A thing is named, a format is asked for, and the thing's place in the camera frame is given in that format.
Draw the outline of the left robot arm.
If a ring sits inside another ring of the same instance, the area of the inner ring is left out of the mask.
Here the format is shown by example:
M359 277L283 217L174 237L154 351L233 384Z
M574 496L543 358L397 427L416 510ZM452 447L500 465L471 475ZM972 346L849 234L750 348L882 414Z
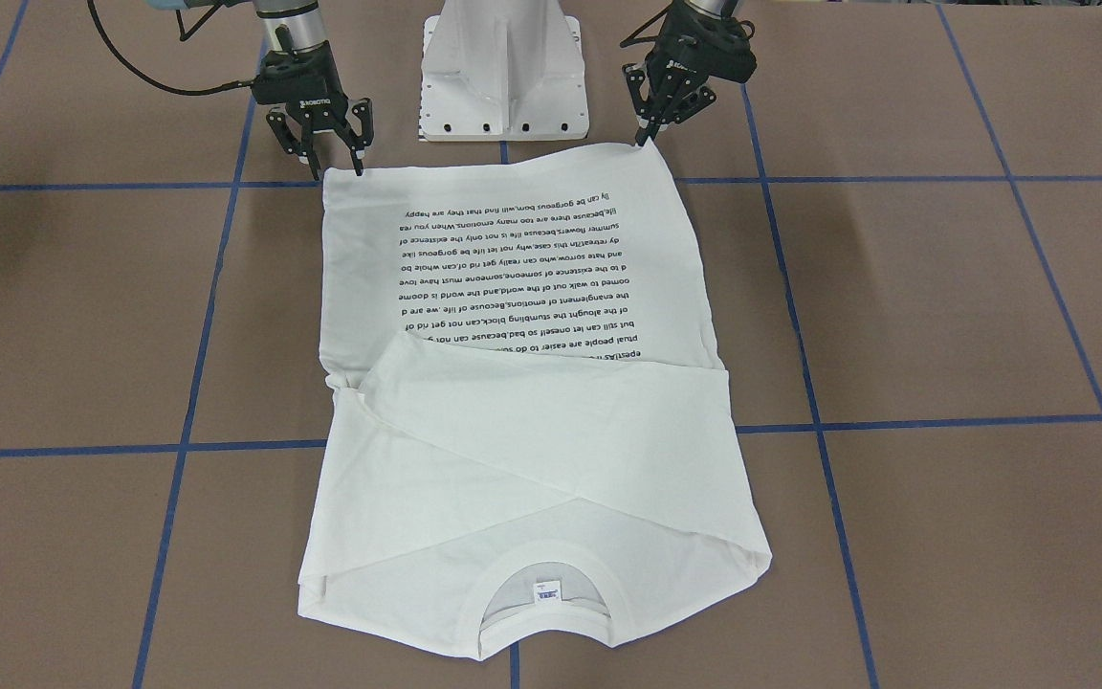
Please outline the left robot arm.
M665 127L683 123L716 101L709 78L746 83L752 77L757 69L750 47L754 26L735 18L741 6L672 1L622 40L622 49L651 45L642 62L624 65L638 119L636 144L646 144Z

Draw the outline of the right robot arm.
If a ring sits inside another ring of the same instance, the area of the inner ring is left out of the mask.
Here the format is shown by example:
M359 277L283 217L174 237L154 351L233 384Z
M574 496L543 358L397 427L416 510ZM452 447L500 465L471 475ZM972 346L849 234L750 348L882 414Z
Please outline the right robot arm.
M199 95L248 87L253 101L270 106L267 123L281 148L294 154L318 177L322 166L314 139L333 132L349 149L356 175L372 146L371 100L353 100L342 90L341 74L316 1L256 1L268 49L249 82L233 80Z

